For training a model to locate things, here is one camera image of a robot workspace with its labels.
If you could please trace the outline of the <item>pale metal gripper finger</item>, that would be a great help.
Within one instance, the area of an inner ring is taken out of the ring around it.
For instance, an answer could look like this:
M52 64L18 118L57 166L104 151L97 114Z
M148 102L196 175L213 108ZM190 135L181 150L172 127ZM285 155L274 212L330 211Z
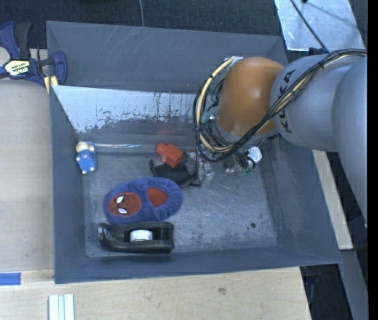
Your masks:
M190 182L190 187L208 187L215 176L214 170L210 167L198 167L193 174L193 180Z
M198 151L193 152L192 158L195 162L196 169L204 169L205 166L209 164L209 162Z

